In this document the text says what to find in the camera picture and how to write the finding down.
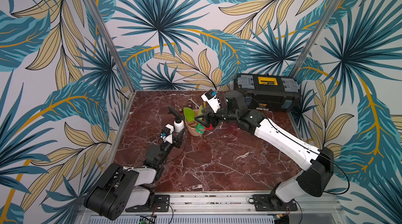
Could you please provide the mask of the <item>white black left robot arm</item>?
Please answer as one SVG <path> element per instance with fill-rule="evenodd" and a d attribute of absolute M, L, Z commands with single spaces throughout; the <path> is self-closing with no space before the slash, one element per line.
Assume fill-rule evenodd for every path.
<path fill-rule="evenodd" d="M 111 164 L 86 195 L 83 206 L 99 216 L 113 221 L 125 211 L 147 211 L 159 202 L 148 184 L 160 179 L 167 158 L 174 148 L 179 149 L 186 130 L 175 132 L 167 125 L 161 132 L 162 143 L 146 150 L 143 166 L 127 167 Z"/>

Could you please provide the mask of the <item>terracotta plastic flower pot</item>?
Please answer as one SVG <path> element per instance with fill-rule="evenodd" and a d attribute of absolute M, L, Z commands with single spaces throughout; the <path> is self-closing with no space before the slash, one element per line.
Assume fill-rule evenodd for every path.
<path fill-rule="evenodd" d="M 194 110 L 194 111 L 195 111 L 195 116 L 198 116 L 198 110 Z M 195 131 L 196 126 L 199 124 L 197 121 L 188 122 L 185 119 L 185 124 L 186 124 L 186 127 L 187 127 L 187 129 L 188 129 L 188 131 L 189 131 L 189 133 L 191 135 L 193 135 L 195 137 L 200 137 L 201 136 L 201 134 L 196 133 L 196 131 Z"/>

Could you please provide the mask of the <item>green toy trowel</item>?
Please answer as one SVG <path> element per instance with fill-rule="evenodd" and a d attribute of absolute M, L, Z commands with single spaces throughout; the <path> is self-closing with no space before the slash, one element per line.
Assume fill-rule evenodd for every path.
<path fill-rule="evenodd" d="M 188 122 L 193 122 L 195 121 L 195 111 L 191 108 L 185 107 L 183 108 L 183 114 Z"/>

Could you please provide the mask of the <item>green toy rake wooden handle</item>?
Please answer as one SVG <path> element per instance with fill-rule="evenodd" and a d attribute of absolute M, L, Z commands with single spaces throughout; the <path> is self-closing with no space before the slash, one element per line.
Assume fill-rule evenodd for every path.
<path fill-rule="evenodd" d="M 199 123 L 196 126 L 195 131 L 196 131 L 196 133 L 199 133 L 199 134 L 203 135 L 204 132 L 205 132 L 205 127 L 202 124 Z"/>

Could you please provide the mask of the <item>white trigger spray bottle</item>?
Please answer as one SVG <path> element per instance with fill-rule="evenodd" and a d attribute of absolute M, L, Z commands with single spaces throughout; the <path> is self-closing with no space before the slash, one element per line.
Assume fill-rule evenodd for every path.
<path fill-rule="evenodd" d="M 184 120 L 183 117 L 181 116 L 181 114 L 174 109 L 173 107 L 168 107 L 169 110 L 169 114 L 172 114 L 175 117 L 175 121 L 174 121 L 174 130 L 176 133 L 180 133 L 182 132 L 182 130 L 184 129 Z"/>

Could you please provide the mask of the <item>red toy shovel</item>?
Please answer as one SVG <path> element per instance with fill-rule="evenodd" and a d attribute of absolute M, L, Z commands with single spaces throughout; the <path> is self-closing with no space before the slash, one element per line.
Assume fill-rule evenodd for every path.
<path fill-rule="evenodd" d="M 207 125 L 205 126 L 205 130 L 211 131 L 212 129 L 213 129 L 212 124 L 207 124 Z"/>

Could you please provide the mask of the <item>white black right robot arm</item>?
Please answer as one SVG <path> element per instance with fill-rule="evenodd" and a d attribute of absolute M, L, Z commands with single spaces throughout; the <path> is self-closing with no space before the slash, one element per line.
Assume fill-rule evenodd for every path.
<path fill-rule="evenodd" d="M 220 122 L 235 123 L 241 130 L 271 144 L 289 158 L 301 171 L 291 179 L 280 182 L 268 196 L 268 202 L 279 208 L 296 197 L 310 195 L 321 197 L 334 174 L 334 153 L 310 145 L 274 123 L 256 109 L 249 109 L 242 93 L 230 91 L 225 95 L 223 108 L 217 92 L 209 90 L 202 95 L 208 107 L 203 109 L 195 121 L 206 130 Z"/>

